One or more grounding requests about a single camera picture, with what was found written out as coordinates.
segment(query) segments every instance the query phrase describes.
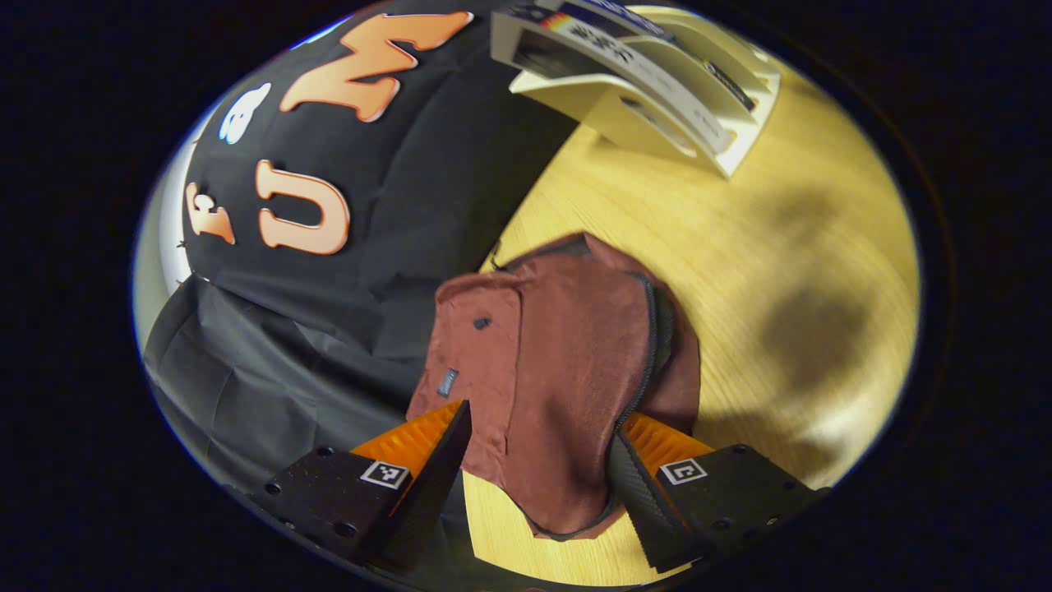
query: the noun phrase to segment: brown fabric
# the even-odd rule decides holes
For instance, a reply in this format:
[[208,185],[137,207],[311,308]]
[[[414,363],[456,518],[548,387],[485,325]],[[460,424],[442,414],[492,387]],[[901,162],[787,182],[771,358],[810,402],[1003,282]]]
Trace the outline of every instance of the brown fabric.
[[[663,283],[591,234],[565,237],[507,267],[439,288],[426,369],[406,417],[470,400],[462,468],[501,487],[539,536],[587,529],[574,538],[593,538],[621,514],[596,524],[608,503],[613,425],[647,366],[647,294],[626,271],[665,289],[676,318],[672,355],[654,369],[640,410],[687,433],[697,413],[697,340]],[[440,389],[450,370],[458,374],[447,399]]]

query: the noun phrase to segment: wooden table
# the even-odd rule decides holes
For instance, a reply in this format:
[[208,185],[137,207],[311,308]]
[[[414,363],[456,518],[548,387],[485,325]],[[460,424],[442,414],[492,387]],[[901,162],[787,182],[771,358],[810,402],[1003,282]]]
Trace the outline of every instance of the wooden table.
[[[778,65],[781,96],[731,180],[579,127],[505,229],[499,260],[580,229],[638,258],[701,342],[694,437],[748,444],[818,488],[851,469],[895,406],[918,271],[879,156],[829,97]],[[647,567],[627,516],[594,540],[534,539],[504,492],[464,484],[480,559],[592,586],[675,573]]]

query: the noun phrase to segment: orange letter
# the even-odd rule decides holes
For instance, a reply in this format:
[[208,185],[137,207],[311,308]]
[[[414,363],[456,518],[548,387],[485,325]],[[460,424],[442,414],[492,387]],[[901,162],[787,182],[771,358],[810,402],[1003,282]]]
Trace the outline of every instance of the orange letter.
[[331,254],[347,242],[350,210],[343,195],[316,177],[275,170],[269,160],[256,165],[256,190],[263,199],[280,192],[315,202],[322,210],[317,226],[282,220],[264,207],[260,209],[260,234],[267,246],[289,246],[316,254]]
[[289,111],[303,102],[330,103],[358,111],[358,119],[376,121],[399,90],[399,81],[351,82],[358,78],[417,67],[417,58],[391,41],[412,43],[426,52],[442,45],[471,22],[471,13],[451,15],[377,15],[347,32],[340,42],[353,54],[318,66],[300,76],[281,99],[279,108]]
[[234,244],[234,228],[230,227],[230,217],[226,209],[216,207],[216,200],[207,195],[198,195],[197,183],[186,185],[186,209],[190,213],[190,227],[194,233],[214,233],[223,237],[223,240]]

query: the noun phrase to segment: black background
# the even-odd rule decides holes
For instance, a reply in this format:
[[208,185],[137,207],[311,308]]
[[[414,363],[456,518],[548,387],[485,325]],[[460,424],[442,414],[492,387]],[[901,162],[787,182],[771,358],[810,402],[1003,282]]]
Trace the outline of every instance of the black background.
[[[28,5],[9,11],[6,36],[15,182],[5,187],[5,292],[16,302],[5,490],[15,495],[0,588],[364,588],[277,536],[183,452],[138,366],[128,284],[145,196],[196,118],[356,3]],[[1039,205],[1049,191],[1026,179],[1047,175],[1052,152],[1036,84],[1048,67],[1032,58],[1048,53],[1047,8],[700,8],[747,33],[781,34],[894,122],[942,200],[957,303],[949,370],[937,390],[926,383],[914,395],[902,442],[889,446],[896,453],[873,460],[806,528],[700,589],[1038,589],[1052,548],[1052,464],[1040,450],[1050,226]]]

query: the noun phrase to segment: letter m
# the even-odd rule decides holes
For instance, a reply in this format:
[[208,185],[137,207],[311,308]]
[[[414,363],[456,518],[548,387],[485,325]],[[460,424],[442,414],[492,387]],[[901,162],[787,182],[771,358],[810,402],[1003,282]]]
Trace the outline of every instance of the letter m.
[[416,49],[427,52],[448,41],[473,18],[471,13],[465,12],[393,17],[377,15],[340,39],[353,52],[351,55],[300,76],[281,99],[279,108],[289,111],[304,102],[330,103],[353,108],[361,121],[376,121],[398,94],[401,84],[390,77],[376,82],[355,80],[416,67],[417,58],[392,41],[412,43]]

